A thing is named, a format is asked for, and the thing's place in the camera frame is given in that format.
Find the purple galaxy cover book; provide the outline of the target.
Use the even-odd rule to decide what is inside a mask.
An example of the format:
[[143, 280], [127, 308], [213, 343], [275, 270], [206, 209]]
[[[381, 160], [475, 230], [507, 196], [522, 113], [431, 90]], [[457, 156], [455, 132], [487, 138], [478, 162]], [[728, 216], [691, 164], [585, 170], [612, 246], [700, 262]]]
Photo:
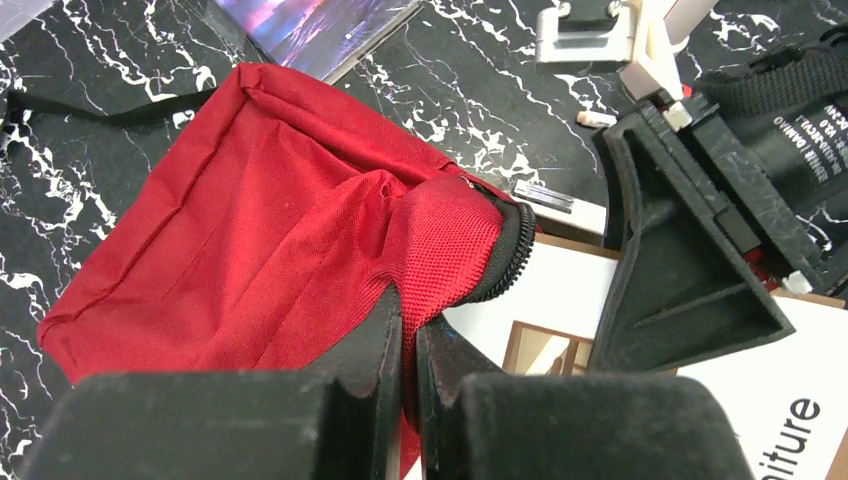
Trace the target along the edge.
[[416, 15], [412, 0], [210, 3], [271, 62], [334, 83]]

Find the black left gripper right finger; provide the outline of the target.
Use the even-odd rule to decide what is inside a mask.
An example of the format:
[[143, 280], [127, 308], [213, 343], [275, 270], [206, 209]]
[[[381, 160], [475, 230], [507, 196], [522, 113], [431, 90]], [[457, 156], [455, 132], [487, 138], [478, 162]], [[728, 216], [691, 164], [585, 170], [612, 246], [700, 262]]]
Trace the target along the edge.
[[427, 479], [748, 479], [713, 395], [670, 375], [520, 376], [444, 319], [416, 335]]

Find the red student backpack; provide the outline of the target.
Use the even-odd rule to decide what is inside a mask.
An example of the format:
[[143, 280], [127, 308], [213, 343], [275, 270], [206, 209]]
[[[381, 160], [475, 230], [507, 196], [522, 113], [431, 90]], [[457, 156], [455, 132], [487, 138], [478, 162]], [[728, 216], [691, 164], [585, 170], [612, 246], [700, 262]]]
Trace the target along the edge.
[[532, 209], [348, 94], [243, 63], [41, 321], [64, 375], [303, 367], [395, 288], [400, 471], [420, 456], [415, 337], [521, 275]]

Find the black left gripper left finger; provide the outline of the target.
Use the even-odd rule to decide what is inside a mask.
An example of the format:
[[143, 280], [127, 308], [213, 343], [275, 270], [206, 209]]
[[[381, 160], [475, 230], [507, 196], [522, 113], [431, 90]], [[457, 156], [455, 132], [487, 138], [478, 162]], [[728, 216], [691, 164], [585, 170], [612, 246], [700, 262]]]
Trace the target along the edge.
[[85, 380], [48, 419], [26, 479], [396, 479], [400, 298], [307, 367]]

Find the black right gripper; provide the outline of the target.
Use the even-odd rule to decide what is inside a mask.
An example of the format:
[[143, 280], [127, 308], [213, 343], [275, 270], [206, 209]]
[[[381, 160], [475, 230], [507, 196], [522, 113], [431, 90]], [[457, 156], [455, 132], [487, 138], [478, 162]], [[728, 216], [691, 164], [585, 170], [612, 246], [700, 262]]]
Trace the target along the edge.
[[704, 74], [739, 153], [716, 154], [740, 202], [742, 255], [720, 228], [739, 213], [660, 110], [639, 103], [600, 135], [617, 186], [620, 257], [588, 367], [662, 372], [782, 340], [795, 331], [761, 280], [833, 294], [847, 236], [817, 220], [847, 211], [847, 42], [789, 45]]

